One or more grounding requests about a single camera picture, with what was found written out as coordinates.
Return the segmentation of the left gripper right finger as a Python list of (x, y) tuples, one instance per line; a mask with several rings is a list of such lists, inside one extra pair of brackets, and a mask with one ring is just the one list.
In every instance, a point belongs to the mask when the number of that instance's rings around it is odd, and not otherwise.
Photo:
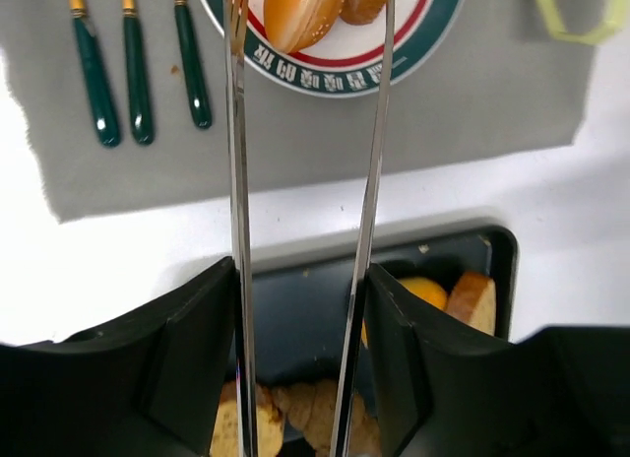
[(386, 456), (625, 456), (629, 332), (549, 327), (511, 344), (368, 274), (366, 327)]

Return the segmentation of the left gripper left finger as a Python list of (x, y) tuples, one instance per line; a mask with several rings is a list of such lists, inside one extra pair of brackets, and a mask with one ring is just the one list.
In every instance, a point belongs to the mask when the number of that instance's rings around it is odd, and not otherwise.
[(234, 332), (223, 258), (61, 343), (1, 350), (5, 456), (205, 456)]

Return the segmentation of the bread slice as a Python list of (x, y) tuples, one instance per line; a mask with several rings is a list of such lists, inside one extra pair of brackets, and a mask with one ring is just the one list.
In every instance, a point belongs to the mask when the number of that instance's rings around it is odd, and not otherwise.
[(466, 272), (451, 291), (445, 312), (461, 322), (493, 336), (496, 327), (495, 282), (476, 272)]
[[(284, 414), (274, 403), (269, 388), (257, 384), (256, 394), (258, 455), (278, 456), (284, 443)], [(219, 457), (239, 455), (235, 381), (227, 382), (222, 387), (210, 455)]]

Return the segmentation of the brown oblong bread roll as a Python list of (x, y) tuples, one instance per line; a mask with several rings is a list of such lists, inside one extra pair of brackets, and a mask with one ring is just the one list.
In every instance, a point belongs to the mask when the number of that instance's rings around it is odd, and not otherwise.
[(347, 24), (363, 26), (372, 23), (387, 0), (345, 0), (340, 17)]

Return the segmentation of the orange round bun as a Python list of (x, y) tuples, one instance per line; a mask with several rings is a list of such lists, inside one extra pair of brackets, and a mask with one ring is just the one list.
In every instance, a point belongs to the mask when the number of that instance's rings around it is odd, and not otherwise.
[(321, 40), (337, 20), (345, 0), (264, 0), (268, 42), (291, 54)]

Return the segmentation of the metal tongs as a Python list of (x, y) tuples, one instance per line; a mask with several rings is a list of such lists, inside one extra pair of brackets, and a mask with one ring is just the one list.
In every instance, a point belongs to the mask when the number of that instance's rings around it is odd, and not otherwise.
[[(389, 104), (395, 43), (395, 4), (396, 0), (387, 0), (386, 2), (384, 51), (370, 166), (350, 285), (345, 341), (330, 444), (330, 453), (333, 456), (346, 456), (349, 450), (356, 363), (366, 298), (365, 278), (370, 265)], [(240, 317), (236, 322), (235, 329), (239, 450), (243, 456), (255, 456), (258, 453), (255, 334), (244, 100), (244, 45), (248, 22), (248, 0), (222, 0), (222, 10), (232, 256), (239, 275), (237, 310)]]

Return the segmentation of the dark brown bread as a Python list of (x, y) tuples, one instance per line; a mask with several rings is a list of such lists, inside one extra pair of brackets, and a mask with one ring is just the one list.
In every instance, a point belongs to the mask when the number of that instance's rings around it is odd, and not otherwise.
[[(331, 379), (295, 383), (273, 388), (272, 395), (290, 425), (303, 434), (316, 455), (330, 456), (337, 383)], [(348, 455), (382, 455), (379, 425), (357, 392), (353, 395)]]

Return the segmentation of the glazed donut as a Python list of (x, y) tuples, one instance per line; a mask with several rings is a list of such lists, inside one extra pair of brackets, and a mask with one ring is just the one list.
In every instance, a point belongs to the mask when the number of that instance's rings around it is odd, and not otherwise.
[(410, 277), (399, 279), (399, 283), (410, 293), (423, 299), (440, 310), (446, 308), (447, 292), (436, 282), (424, 277)]

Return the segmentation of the black tray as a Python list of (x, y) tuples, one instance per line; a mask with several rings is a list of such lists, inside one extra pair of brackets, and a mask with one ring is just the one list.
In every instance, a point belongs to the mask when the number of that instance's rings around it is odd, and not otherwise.
[[(516, 255), (512, 233), (487, 227), (382, 250), (373, 266), (382, 267), (397, 282), (405, 274), (420, 274), (443, 287), (454, 286), (466, 272), (491, 278), (497, 300), (491, 337), (509, 342)], [(255, 277), (256, 372), (262, 384), (337, 381), (351, 270), (349, 259), (335, 259)], [(378, 423), (373, 370), (369, 348), (361, 349), (358, 394)]]

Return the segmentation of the grey placemat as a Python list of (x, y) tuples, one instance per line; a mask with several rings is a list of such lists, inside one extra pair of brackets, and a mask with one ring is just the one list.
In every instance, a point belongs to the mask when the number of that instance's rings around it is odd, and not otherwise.
[[(224, 57), (191, 0), (213, 125), (188, 108), (172, 0), (138, 0), (155, 141), (131, 135), (120, 0), (88, 0), (124, 136), (97, 139), (68, 0), (1, 0), (1, 53), (28, 125), (48, 206), (62, 222), (192, 203), (228, 192)], [(396, 53), (384, 167), (405, 171), (569, 143), (584, 112), (589, 45), (550, 38), (534, 0), (432, 0)], [(376, 97), (356, 76), (319, 77), (247, 37), (247, 151), (254, 191), (359, 178)]]

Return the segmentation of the white plate green red rim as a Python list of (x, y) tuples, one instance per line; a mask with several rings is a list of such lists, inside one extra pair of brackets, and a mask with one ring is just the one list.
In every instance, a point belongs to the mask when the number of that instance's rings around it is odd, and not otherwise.
[[(319, 98), (355, 98), (378, 91), (385, 14), (352, 26), (341, 20), (316, 44), (294, 54), (275, 50), (263, 26), (263, 1), (249, 0), (245, 61), (290, 90)], [(391, 82), (398, 83), (430, 57), (464, 0), (396, 0)]]

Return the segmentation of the pale green mug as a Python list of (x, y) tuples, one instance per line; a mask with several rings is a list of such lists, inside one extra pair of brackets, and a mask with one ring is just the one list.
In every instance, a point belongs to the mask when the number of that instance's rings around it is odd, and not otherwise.
[(534, 0), (547, 33), (556, 40), (598, 45), (621, 31), (629, 0)]

